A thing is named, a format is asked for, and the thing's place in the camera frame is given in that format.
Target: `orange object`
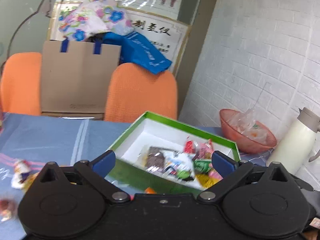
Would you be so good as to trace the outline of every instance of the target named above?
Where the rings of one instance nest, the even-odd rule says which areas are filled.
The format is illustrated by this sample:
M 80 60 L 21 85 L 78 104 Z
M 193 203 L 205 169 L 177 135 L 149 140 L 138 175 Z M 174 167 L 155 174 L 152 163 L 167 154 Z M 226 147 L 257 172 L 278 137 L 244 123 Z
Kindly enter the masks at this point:
M 157 192 L 154 191 L 151 187 L 147 187 L 146 190 L 144 191 L 146 194 L 157 194 Z
M 267 151 L 272 147 L 277 145 L 277 139 L 273 135 L 273 133 L 262 123 L 257 121 L 257 125 L 264 128 L 267 131 L 267 143 L 261 144 L 255 142 L 246 136 L 239 133 L 237 130 L 233 129 L 227 121 L 231 119 L 232 116 L 239 113 L 238 111 L 232 109 L 221 109 L 220 114 L 220 121 L 221 121 L 221 128 L 223 136 L 227 139 L 230 139 L 237 143 L 238 149 L 245 153 L 260 153 L 263 151 Z
M 133 122 L 145 111 L 177 119 L 177 102 L 177 83 L 170 71 L 153 75 L 125 63 L 112 74 L 104 120 Z
M 41 115 L 41 58 L 38 52 L 24 52 L 7 60 L 0 84 L 4 112 Z

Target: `blue gripper pad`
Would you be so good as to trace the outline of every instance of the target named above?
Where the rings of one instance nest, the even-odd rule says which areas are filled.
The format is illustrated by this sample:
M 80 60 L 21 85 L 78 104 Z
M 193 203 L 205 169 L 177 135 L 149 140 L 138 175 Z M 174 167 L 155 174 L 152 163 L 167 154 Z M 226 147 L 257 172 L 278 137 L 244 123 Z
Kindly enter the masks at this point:
M 234 172 L 239 164 L 220 151 L 214 151 L 211 157 L 212 167 L 224 178 Z
M 107 174 L 114 168 L 115 165 L 116 154 L 111 150 L 106 151 L 89 164 L 92 170 L 102 178 L 107 176 Z

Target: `metal screw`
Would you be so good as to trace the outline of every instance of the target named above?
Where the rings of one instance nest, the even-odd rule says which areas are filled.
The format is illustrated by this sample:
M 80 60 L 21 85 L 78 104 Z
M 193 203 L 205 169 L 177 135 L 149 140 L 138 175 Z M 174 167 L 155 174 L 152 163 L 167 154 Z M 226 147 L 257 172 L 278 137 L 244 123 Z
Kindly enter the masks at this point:
M 200 193 L 200 198 L 204 199 L 204 200 L 212 200 L 216 197 L 215 193 L 211 192 L 211 191 L 204 191 L 202 193 Z
M 128 198 L 128 194 L 125 192 L 118 191 L 112 194 L 112 198 L 120 201 L 126 200 Z

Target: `blue bag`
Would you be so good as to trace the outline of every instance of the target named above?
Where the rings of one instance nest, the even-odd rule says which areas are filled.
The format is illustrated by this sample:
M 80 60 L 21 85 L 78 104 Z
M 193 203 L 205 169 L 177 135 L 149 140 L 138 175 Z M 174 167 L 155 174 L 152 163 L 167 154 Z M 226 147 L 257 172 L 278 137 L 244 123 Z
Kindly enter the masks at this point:
M 145 36 L 137 32 L 126 36 L 109 32 L 104 35 L 103 43 L 122 46 L 122 63 L 138 64 L 155 75 L 168 69 L 172 63 Z

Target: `cardboard bag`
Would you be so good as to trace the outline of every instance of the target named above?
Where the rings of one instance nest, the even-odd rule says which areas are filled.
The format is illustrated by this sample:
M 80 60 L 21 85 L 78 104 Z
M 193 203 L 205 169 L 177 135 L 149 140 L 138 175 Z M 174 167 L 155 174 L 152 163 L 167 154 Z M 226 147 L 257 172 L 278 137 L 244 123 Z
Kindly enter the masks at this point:
M 45 41 L 41 68 L 42 112 L 104 113 L 120 50 L 120 46 L 101 43 Z

